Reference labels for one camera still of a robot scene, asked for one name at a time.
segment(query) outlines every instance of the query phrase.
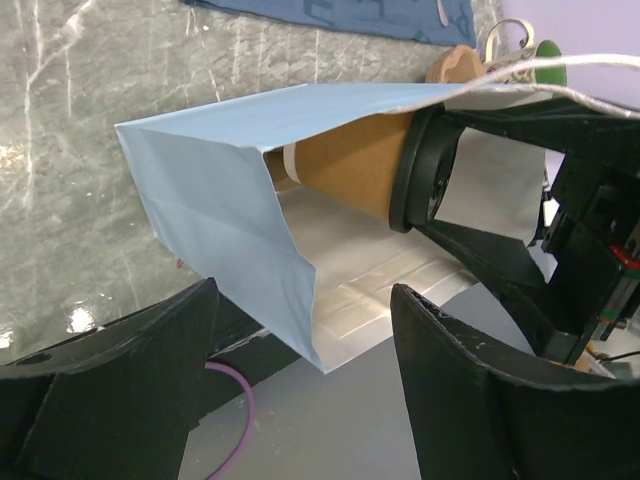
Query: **gray marble surface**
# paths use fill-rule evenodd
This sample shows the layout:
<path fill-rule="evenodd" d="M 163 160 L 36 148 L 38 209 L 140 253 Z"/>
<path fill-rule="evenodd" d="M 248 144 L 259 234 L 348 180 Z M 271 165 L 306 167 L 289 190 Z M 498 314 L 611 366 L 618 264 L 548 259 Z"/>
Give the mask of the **gray marble surface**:
<path fill-rule="evenodd" d="M 482 40 L 499 0 L 474 0 Z M 445 49 L 192 9 L 0 2 L 0 364 L 196 280 L 154 239 L 113 125 L 305 82 L 419 81 Z"/>

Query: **purple cable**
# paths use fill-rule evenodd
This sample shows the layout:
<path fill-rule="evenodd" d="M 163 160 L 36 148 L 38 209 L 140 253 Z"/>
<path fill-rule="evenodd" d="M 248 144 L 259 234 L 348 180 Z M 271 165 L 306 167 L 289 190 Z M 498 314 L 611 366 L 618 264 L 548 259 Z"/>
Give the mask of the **purple cable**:
<path fill-rule="evenodd" d="M 231 454 L 227 457 L 227 459 L 222 462 L 222 465 L 220 465 L 215 472 L 213 472 L 206 478 L 206 480 L 218 480 L 222 476 L 222 474 L 238 459 L 240 454 L 242 454 L 242 451 L 247 446 L 247 442 L 249 441 L 249 436 L 253 431 L 253 424 L 256 418 L 256 401 L 253 398 L 251 385 L 249 385 L 247 379 L 244 378 L 242 374 L 237 370 L 218 362 L 207 362 L 205 363 L 205 368 L 207 370 L 214 370 L 216 372 L 224 373 L 225 375 L 233 378 L 240 384 L 242 390 L 244 390 L 244 393 L 247 395 L 247 400 L 249 401 L 249 414 L 247 418 L 247 424 L 244 427 L 244 432 L 242 433 L 240 441 L 235 446 Z"/>

